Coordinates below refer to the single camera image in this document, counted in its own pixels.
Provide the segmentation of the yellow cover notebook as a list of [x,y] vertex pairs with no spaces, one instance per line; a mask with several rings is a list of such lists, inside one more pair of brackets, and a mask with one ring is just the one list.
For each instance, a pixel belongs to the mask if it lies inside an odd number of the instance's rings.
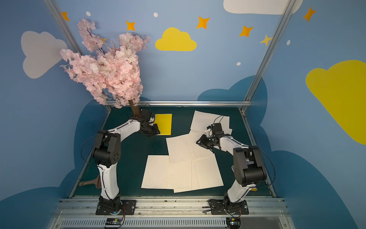
[[156,114],[154,123],[158,125],[159,135],[171,135],[172,114]]

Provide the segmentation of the green cover notebook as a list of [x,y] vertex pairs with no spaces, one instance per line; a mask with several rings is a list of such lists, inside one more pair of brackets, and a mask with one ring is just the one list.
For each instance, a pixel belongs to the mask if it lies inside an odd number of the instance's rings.
[[196,143],[202,135],[202,132],[191,132],[185,135],[167,138],[166,143],[170,163],[180,163],[211,156],[213,154],[212,151]]

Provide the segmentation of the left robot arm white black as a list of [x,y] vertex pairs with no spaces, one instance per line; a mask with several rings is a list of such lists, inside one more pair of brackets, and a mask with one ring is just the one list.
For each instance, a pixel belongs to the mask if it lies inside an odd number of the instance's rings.
[[140,132],[146,136],[159,135],[154,118],[134,118],[108,131],[96,135],[92,158],[100,173],[101,194],[97,215],[119,215],[124,209],[117,184],[117,164],[121,158],[121,142],[130,135]]

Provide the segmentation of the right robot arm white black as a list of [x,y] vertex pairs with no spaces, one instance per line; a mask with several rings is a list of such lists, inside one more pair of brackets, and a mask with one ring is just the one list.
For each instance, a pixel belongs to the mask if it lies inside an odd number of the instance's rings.
[[256,188],[257,183],[267,179],[267,172],[261,151],[256,146],[245,145],[229,134],[207,137],[203,134],[196,144],[205,148],[218,147],[233,156],[235,181],[225,194],[223,205],[233,207],[245,200],[247,194]]

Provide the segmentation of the open notebook far right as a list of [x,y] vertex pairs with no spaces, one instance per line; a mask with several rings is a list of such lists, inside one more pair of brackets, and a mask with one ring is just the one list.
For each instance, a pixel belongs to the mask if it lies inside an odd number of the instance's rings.
[[211,124],[220,123],[225,134],[231,134],[230,117],[218,114],[195,111],[190,129],[196,132],[204,132]]

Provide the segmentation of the open notebook front right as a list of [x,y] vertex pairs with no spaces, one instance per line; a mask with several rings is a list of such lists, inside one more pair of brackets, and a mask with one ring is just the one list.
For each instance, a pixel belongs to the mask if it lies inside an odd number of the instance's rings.
[[223,186],[215,155],[169,165],[167,188],[174,193]]

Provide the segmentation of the open notebook front left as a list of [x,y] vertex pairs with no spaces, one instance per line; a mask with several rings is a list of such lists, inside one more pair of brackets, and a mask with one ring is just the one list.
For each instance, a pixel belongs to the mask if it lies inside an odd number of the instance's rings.
[[142,189],[168,189],[168,155],[149,155],[147,158]]

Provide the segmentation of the pink cherry blossom tree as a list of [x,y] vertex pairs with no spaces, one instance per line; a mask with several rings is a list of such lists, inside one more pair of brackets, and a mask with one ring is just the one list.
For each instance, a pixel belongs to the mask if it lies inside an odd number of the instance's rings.
[[130,106],[133,115],[140,117],[138,102],[143,85],[137,53],[146,48],[149,37],[123,33],[117,38],[118,44],[112,43],[104,50],[102,38],[92,33],[96,30],[94,22],[82,19],[77,27],[83,45],[95,55],[62,49],[60,54],[67,62],[62,66],[64,71],[73,81],[83,84],[99,104],[106,105],[112,98],[115,108]]

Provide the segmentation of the brown litter scoop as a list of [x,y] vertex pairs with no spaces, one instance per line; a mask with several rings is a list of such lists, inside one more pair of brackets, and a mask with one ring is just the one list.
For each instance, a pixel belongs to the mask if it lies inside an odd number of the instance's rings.
[[100,189],[102,187],[101,184],[101,177],[100,175],[97,176],[97,178],[93,179],[93,180],[89,180],[89,181],[83,181],[79,183],[79,186],[87,186],[87,185],[95,185],[95,187],[97,189]]

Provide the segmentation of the right controller board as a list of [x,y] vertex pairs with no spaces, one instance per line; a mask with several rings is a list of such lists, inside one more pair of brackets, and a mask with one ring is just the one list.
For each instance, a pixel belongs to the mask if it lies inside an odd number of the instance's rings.
[[239,218],[226,218],[226,229],[239,229],[241,221]]

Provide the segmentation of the controller board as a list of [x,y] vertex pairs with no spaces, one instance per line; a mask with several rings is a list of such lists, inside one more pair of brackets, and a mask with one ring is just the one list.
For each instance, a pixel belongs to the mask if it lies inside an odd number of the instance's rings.
[[122,218],[107,218],[105,221],[106,228],[119,228],[123,223]]
[[226,218],[226,229],[239,229],[241,221],[239,218]]

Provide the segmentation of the left controller board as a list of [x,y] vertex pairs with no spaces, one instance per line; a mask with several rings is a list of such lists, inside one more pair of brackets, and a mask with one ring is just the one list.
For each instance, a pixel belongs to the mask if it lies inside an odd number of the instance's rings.
[[119,228],[123,223],[122,218],[107,218],[105,221],[106,228]]

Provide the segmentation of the aluminium rail back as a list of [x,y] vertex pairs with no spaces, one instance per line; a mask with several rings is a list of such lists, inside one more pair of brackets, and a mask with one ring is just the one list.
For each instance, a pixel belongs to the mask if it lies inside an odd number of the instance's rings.
[[247,107],[250,101],[140,101],[138,106],[171,107]]

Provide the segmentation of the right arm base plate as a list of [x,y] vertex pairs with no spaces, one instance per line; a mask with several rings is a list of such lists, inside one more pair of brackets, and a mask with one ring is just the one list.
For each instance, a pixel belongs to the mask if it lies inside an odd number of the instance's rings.
[[248,215],[249,209],[247,202],[231,203],[226,199],[210,199],[208,205],[212,215]]

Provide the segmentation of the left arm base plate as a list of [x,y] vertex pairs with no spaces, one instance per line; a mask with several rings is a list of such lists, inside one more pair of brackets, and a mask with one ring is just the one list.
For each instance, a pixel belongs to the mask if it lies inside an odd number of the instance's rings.
[[133,215],[136,200],[108,200],[102,199],[97,205],[96,215]]

